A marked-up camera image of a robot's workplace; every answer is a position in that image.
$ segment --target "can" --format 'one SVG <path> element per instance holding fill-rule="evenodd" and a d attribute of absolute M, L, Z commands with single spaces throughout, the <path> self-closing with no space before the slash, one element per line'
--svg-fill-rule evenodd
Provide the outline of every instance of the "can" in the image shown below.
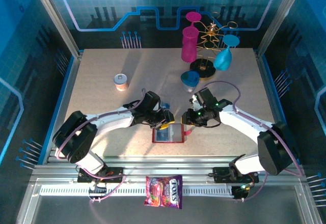
<path fill-rule="evenodd" d="M 114 84 L 118 91 L 124 91 L 128 88 L 127 76 L 125 74 L 117 74 L 114 77 Z"/>

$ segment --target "beige tabletop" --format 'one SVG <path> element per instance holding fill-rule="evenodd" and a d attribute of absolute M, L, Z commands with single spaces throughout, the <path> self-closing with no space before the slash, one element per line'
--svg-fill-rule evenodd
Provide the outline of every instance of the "beige tabletop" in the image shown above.
<path fill-rule="evenodd" d="M 250 48 L 232 49 L 227 71 L 217 71 L 210 80 L 225 80 L 241 90 L 237 106 L 266 121 L 273 122 L 266 91 L 255 55 Z M 189 64 L 181 59 L 181 48 L 167 49 L 86 49 L 79 67 L 66 118 L 74 111 L 97 114 L 115 110 L 140 99 L 141 89 L 153 91 L 163 102 L 171 103 L 176 122 L 190 107 L 191 94 L 183 89 L 180 75 Z M 128 77 L 129 88 L 117 91 L 113 78 Z M 197 88 L 205 85 L 201 81 Z M 218 100 L 233 101 L 237 91 L 225 84 L 210 85 Z M 146 125 L 121 128 L 95 138 L 92 150 L 99 156 L 120 155 L 240 155 L 257 149 L 256 144 L 234 128 L 195 128 L 184 144 L 153 144 L 152 130 Z"/>

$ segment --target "snack bag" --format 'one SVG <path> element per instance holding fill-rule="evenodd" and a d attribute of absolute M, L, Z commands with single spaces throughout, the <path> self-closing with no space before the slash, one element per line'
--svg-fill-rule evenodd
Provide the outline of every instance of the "snack bag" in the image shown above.
<path fill-rule="evenodd" d="M 144 205 L 182 209 L 182 176 L 146 177 Z"/>

